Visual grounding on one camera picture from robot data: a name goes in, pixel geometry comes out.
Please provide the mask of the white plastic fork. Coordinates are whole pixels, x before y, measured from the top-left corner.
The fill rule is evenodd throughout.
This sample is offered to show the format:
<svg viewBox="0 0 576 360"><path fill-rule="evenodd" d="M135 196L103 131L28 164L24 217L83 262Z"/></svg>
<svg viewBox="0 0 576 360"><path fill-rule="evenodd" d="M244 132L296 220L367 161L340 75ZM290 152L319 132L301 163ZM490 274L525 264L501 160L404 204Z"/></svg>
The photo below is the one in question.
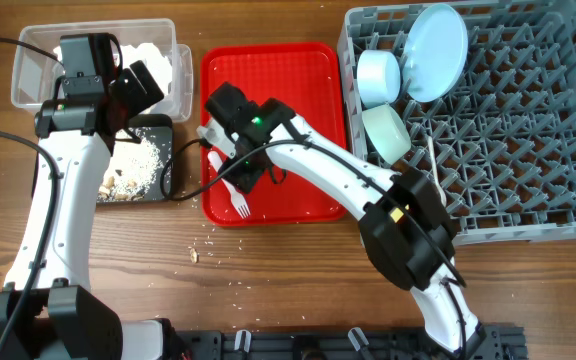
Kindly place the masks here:
<svg viewBox="0 0 576 360"><path fill-rule="evenodd" d="M221 157L216 151L210 151L207 154L207 158L209 164L213 167L215 171L219 171L223 162ZM227 180L224 178L221 179L221 182L226 187L227 191L230 194L230 202L237 214L242 218L245 219L251 215L250 209L248 207L247 201L245 197L237 191L237 189Z"/></svg>

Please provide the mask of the white paper napkin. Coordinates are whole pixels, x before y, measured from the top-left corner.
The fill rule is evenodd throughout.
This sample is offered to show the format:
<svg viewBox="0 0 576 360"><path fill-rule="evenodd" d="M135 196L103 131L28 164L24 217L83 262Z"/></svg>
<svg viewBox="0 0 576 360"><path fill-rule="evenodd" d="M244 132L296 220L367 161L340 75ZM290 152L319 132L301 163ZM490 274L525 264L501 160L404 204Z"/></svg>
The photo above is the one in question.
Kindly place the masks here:
<svg viewBox="0 0 576 360"><path fill-rule="evenodd" d="M76 90L91 90L108 95L110 84L118 83L131 66L140 61L156 82L163 98L146 111L185 120L189 117L192 94L183 84L192 77L192 67L182 63L181 48L170 41L122 43L110 34L65 36L53 50L60 66L50 66L41 75L41 84L49 95L57 86L65 96Z"/></svg>

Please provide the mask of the rice and food scraps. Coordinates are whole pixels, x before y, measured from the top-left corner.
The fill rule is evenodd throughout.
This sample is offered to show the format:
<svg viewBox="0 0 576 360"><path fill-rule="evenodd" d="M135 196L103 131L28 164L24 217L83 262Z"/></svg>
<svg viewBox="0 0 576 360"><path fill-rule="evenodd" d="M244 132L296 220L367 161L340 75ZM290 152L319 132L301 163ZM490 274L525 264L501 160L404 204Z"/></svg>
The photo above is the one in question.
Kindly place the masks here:
<svg viewBox="0 0 576 360"><path fill-rule="evenodd" d="M157 182L163 166L158 128L137 127L131 131L141 142L133 143L125 131L118 133L119 140L98 190L98 203L145 201Z"/></svg>

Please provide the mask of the green bowl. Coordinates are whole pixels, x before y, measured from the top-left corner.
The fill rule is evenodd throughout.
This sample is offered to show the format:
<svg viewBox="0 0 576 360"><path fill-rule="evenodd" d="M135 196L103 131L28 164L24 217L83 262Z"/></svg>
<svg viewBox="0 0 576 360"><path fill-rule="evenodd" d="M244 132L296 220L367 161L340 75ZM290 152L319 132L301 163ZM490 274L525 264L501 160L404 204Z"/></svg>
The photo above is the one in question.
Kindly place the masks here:
<svg viewBox="0 0 576 360"><path fill-rule="evenodd" d="M373 147L388 165L395 164L410 150L408 130L389 104L365 110L362 122Z"/></svg>

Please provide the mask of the light blue bowl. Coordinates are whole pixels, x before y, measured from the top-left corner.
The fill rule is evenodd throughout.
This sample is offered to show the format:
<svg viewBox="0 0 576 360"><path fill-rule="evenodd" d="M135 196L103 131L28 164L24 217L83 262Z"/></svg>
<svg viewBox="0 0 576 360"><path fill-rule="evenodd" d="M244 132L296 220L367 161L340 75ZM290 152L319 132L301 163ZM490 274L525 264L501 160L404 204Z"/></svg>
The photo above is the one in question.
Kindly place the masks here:
<svg viewBox="0 0 576 360"><path fill-rule="evenodd" d="M357 63L357 85L366 108L393 103L401 89L396 57L383 50L365 50Z"/></svg>

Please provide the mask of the light blue plate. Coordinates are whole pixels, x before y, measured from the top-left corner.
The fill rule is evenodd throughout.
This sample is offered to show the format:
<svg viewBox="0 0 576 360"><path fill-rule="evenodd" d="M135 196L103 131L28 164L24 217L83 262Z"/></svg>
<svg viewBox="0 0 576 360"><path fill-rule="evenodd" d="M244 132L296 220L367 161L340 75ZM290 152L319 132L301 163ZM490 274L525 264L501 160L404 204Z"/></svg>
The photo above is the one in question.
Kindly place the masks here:
<svg viewBox="0 0 576 360"><path fill-rule="evenodd" d="M450 5L426 8L408 33L403 55L403 84L420 103L447 94L464 70L468 54L468 32L461 15Z"/></svg>

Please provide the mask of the yellow cup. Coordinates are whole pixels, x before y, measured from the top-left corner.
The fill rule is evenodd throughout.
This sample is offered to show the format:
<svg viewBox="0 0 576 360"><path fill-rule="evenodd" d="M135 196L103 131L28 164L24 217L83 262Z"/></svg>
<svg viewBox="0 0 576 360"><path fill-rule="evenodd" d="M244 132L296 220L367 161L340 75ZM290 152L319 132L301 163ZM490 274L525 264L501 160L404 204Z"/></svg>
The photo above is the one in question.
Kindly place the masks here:
<svg viewBox="0 0 576 360"><path fill-rule="evenodd" d="M404 216L404 212L401 208L395 208L390 212L390 217L394 222L398 222Z"/></svg>

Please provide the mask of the white plastic spoon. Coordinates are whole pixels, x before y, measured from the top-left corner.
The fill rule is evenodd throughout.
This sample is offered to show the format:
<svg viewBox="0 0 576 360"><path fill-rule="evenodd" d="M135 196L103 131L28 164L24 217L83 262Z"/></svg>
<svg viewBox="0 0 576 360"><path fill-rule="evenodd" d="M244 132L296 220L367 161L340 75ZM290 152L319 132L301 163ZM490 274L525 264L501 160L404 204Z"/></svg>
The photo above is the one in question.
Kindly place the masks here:
<svg viewBox="0 0 576 360"><path fill-rule="evenodd" d="M428 149L429 157L431 160L431 169L432 169L432 176L433 176L434 185L435 185L436 190L439 194L440 201L441 201L442 205L445 207L447 205L447 197L446 197L444 189L442 188L442 186L439 182L437 160L436 160L435 148L434 148L434 142L433 142L432 136L426 136L426 142L427 142L427 149Z"/></svg>

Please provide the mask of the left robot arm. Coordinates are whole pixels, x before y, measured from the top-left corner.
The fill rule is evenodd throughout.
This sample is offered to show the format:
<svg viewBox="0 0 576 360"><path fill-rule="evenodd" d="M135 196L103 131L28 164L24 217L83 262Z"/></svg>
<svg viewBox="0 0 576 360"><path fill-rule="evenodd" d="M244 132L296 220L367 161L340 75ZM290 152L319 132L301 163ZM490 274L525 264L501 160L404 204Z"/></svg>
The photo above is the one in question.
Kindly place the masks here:
<svg viewBox="0 0 576 360"><path fill-rule="evenodd" d="M0 359L180 359L164 318L124 322L90 289L98 191L117 133L163 95L110 33L65 35L64 72L35 116L32 204L0 290Z"/></svg>

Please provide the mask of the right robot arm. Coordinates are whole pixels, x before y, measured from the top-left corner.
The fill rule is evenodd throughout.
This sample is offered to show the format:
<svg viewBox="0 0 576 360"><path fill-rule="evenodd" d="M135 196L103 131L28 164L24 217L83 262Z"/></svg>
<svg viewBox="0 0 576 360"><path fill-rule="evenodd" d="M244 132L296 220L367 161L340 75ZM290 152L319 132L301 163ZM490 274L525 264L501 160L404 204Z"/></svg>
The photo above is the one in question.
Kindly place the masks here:
<svg viewBox="0 0 576 360"><path fill-rule="evenodd" d="M467 359L483 341L455 267L456 229L436 189L419 170L398 174L365 162L320 135L278 99L263 104L224 82L204 103L232 144L217 177L248 194L264 173L293 173L342 205L358 222L372 265L410 292L427 336L452 358Z"/></svg>

